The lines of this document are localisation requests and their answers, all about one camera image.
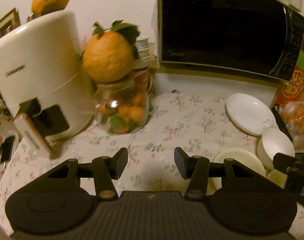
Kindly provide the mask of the white bowl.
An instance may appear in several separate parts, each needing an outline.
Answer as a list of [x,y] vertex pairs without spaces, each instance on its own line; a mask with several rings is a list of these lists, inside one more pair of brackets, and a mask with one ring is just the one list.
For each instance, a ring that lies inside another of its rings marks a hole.
[[257,155],[267,170],[274,169],[273,158],[277,153],[295,157],[294,146],[282,131],[276,128],[265,128],[257,145]]

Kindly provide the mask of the cream bowl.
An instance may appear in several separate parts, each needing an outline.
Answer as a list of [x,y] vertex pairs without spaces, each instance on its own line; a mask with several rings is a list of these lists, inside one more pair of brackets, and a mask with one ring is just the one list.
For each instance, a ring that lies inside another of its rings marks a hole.
[[[232,158],[239,161],[241,164],[257,172],[264,178],[266,178],[266,171],[263,164],[258,157],[253,155],[248,150],[239,147],[223,149],[213,160],[214,163],[223,163],[224,159]],[[209,194],[213,194],[216,190],[221,188],[221,178],[212,177],[209,178]]]
[[274,169],[272,171],[267,172],[267,179],[273,182],[274,184],[276,184],[277,186],[281,187],[282,189],[284,189],[286,186],[288,175],[282,173],[279,170]]

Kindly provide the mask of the white plate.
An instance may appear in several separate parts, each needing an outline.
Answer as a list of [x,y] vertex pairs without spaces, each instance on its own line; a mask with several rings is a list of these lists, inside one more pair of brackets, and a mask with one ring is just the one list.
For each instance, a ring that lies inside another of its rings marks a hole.
[[232,94],[227,98],[225,107],[231,121],[248,134],[260,137],[266,128],[277,128],[269,107],[251,95]]

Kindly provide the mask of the floral tablecloth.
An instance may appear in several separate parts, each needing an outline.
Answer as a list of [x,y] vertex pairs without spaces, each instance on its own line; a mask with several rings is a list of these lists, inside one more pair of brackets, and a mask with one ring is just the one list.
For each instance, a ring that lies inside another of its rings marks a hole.
[[225,111],[227,96],[221,93],[185,95],[167,93],[151,101],[150,119],[136,133],[114,135],[96,121],[81,133],[53,143],[54,154],[37,155],[22,140],[0,181],[0,226],[8,234],[12,228],[5,214],[5,202],[18,189],[66,159],[89,163],[96,157],[113,156],[120,148],[128,150],[128,164],[119,180],[123,191],[181,191],[187,180],[174,163],[174,149],[210,160],[226,148],[243,148],[256,153],[259,139],[239,130]]

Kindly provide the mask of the plastic bag of oranges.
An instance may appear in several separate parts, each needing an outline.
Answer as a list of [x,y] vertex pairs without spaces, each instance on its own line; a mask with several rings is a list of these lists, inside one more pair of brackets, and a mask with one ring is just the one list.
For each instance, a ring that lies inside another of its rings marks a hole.
[[293,139],[293,143],[304,149],[304,101],[289,102],[279,108],[279,114]]

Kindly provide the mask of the glass jar of tangerines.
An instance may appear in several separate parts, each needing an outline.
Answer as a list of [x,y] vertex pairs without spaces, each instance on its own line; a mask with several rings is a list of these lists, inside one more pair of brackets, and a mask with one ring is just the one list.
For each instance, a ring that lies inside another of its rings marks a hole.
[[140,130],[148,120],[149,99],[146,90],[135,82],[134,73],[112,83],[97,83],[93,96],[96,119],[110,134]]

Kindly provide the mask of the red gift box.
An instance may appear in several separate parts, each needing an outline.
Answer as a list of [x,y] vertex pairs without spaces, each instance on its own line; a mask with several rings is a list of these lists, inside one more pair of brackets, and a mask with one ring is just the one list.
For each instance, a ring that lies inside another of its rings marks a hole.
[[285,106],[289,102],[299,101],[304,91],[304,39],[302,42],[300,54],[296,63],[295,70],[290,82],[282,87],[275,104]]

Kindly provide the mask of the red labelled jar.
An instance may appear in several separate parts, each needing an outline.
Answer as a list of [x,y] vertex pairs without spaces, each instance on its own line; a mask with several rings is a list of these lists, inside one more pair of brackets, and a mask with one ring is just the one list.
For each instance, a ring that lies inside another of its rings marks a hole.
[[153,76],[149,72],[148,67],[140,68],[140,69],[134,69],[134,80],[137,84],[142,86],[148,96],[152,94],[153,91]]

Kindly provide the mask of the large orange pomelo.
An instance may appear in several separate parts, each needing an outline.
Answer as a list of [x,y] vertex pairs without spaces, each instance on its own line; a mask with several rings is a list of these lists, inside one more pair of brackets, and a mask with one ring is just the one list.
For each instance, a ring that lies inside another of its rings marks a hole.
[[132,71],[139,59],[136,38],[140,31],[132,23],[116,20],[108,29],[99,22],[93,24],[90,40],[81,59],[85,72],[97,83],[116,82]]

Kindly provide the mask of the white air fryer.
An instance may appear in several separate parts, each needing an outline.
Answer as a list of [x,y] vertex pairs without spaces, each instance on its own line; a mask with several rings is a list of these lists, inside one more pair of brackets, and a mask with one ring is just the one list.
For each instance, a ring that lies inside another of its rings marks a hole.
[[81,67],[75,14],[40,16],[0,38],[0,93],[32,149],[72,137],[92,119],[94,87]]

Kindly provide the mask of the stacked white cups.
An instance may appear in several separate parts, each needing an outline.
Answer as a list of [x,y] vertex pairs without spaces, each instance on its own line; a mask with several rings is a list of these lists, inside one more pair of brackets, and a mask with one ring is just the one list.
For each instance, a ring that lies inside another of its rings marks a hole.
[[136,48],[138,59],[134,62],[134,69],[142,69],[149,66],[150,61],[150,46],[149,36],[140,35],[136,38]]

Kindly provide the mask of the black microwave oven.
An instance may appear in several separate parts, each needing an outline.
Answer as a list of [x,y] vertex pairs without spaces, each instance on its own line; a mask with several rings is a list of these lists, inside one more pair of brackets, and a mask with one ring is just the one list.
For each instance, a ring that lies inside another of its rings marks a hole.
[[158,56],[289,81],[304,16],[283,0],[158,0]]

